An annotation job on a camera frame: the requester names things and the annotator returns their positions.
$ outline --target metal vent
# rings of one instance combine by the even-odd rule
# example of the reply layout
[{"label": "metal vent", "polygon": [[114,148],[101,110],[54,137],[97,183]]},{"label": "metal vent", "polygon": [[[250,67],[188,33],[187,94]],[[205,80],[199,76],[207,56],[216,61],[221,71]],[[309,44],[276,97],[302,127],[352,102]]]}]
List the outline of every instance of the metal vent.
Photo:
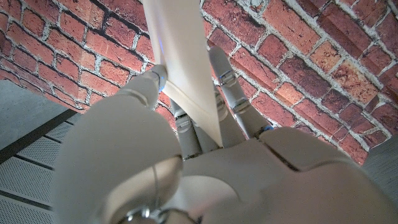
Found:
[{"label": "metal vent", "polygon": [[54,167],[60,147],[61,144],[48,138],[41,137],[19,152],[18,155],[49,167]]},{"label": "metal vent", "polygon": [[51,206],[53,171],[12,157],[0,164],[0,190]]},{"label": "metal vent", "polygon": [[69,119],[67,119],[67,121],[71,122],[72,124],[76,124],[76,122],[80,119],[81,114],[77,113],[73,116],[71,116]]},{"label": "metal vent", "polygon": [[53,224],[53,212],[0,195],[1,224]]},{"label": "metal vent", "polygon": [[73,127],[73,125],[64,122],[47,133],[46,136],[62,142],[71,127]]}]

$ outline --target sheet of paper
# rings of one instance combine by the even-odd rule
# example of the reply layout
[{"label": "sheet of paper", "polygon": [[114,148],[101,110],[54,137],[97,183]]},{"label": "sheet of paper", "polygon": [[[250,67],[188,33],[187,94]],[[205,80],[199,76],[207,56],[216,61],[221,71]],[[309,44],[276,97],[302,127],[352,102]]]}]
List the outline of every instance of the sheet of paper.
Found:
[{"label": "sheet of paper", "polygon": [[167,69],[163,92],[222,146],[199,1],[142,3],[156,64]]}]

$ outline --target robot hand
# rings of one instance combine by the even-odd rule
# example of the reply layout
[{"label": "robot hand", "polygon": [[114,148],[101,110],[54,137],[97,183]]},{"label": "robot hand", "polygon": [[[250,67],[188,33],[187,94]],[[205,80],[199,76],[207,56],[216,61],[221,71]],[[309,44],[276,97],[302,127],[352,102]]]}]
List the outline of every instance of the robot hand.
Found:
[{"label": "robot hand", "polygon": [[156,65],[66,136],[54,184],[61,224],[398,222],[349,157],[292,128],[272,130],[224,52],[212,48],[210,60],[227,101],[215,88],[224,148],[174,102],[178,139],[153,111],[167,76]]}]

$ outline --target gray floor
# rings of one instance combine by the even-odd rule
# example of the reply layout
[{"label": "gray floor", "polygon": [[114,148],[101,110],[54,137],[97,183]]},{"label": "gray floor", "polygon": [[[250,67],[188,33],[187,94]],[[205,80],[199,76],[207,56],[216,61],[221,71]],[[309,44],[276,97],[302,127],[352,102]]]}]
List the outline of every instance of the gray floor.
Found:
[{"label": "gray floor", "polygon": [[17,155],[0,164],[0,223],[56,224],[52,211],[55,160],[75,114]]},{"label": "gray floor", "polygon": [[0,80],[0,150],[67,110],[8,80]]},{"label": "gray floor", "polygon": [[371,149],[363,169],[398,208],[398,136]]}]

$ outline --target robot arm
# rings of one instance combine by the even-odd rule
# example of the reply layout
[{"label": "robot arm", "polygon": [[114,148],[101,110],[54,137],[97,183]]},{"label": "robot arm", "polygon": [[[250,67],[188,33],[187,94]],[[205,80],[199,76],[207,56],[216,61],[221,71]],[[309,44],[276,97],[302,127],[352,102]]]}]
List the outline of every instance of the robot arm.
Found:
[{"label": "robot arm", "polygon": [[174,102],[178,139],[153,111],[167,77],[156,65],[68,133],[55,170],[60,223],[398,222],[350,158],[300,131],[272,130],[222,50],[210,59],[227,101],[215,88],[224,148]]}]

